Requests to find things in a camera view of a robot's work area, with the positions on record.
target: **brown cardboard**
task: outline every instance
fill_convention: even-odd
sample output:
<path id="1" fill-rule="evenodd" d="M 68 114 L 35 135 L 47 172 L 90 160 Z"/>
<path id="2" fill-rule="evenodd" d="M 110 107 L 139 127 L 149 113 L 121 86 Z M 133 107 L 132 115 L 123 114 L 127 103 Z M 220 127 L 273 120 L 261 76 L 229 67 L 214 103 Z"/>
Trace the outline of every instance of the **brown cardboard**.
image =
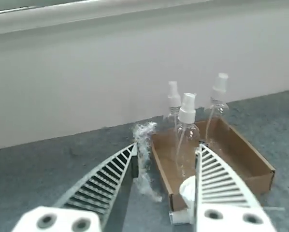
<path id="1" fill-rule="evenodd" d="M 241 176 L 255 195 L 268 192 L 275 175 L 274 167 L 226 121 L 219 119 L 212 123 L 214 138 L 217 141 L 217 145 L 212 149 Z M 206 121 L 196 122 L 196 125 L 203 139 Z M 152 136 L 154 160 L 168 193 L 170 208 L 177 211 L 184 209 L 186 205 L 179 194 L 183 178 L 177 176 L 175 162 L 169 155 L 173 144 L 169 133 Z M 191 167 L 187 176 L 194 175 L 194 172 Z"/>

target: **white spray nozzle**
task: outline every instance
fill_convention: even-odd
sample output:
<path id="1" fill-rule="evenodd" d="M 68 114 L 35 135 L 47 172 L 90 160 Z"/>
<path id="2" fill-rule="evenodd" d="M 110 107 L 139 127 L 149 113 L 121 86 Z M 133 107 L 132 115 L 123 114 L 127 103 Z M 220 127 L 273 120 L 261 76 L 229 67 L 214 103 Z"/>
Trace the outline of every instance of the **white spray nozzle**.
<path id="1" fill-rule="evenodd" d="M 219 73 L 214 83 L 213 89 L 220 92 L 226 92 L 228 75 L 226 73 Z"/>
<path id="2" fill-rule="evenodd" d="M 180 107 L 181 106 L 181 97 L 180 94 L 178 93 L 178 87 L 177 87 L 177 82 L 176 81 L 170 81 L 168 82 L 170 92 L 168 95 L 169 99 L 169 107 Z"/>
<path id="3" fill-rule="evenodd" d="M 185 93 L 182 101 L 182 106 L 179 112 L 179 121 L 191 124 L 195 121 L 195 97 L 196 94 L 193 93 Z"/>
<path id="4" fill-rule="evenodd" d="M 226 73 L 219 73 L 216 82 L 213 85 L 211 98 L 223 101 L 227 89 L 228 75 Z"/>

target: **clear plastic bottle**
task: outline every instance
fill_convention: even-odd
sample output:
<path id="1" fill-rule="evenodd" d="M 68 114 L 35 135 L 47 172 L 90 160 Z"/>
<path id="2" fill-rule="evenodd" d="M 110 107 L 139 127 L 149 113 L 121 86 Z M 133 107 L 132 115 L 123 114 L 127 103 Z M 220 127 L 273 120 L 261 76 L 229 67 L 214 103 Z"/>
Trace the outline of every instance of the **clear plastic bottle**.
<path id="1" fill-rule="evenodd" d="M 228 75 L 219 73 L 216 82 L 213 85 L 210 102 L 205 107 L 204 112 L 207 115 L 207 125 L 205 132 L 205 141 L 209 147 L 214 147 L 217 143 L 214 140 L 214 129 L 219 118 L 229 113 L 229 107 L 224 102 L 224 96 L 227 89 Z"/>
<path id="2" fill-rule="evenodd" d="M 178 126 L 178 116 L 181 107 L 181 97 L 178 93 L 178 87 L 176 81 L 170 81 L 169 83 L 170 92 L 168 95 L 169 101 L 169 114 L 163 118 L 160 130 L 166 131 L 168 129 L 174 129 Z"/>
<path id="3" fill-rule="evenodd" d="M 176 166 L 180 177 L 195 175 L 195 151 L 199 146 L 199 129 L 195 122 L 195 94 L 185 93 L 179 112 L 176 146 Z"/>

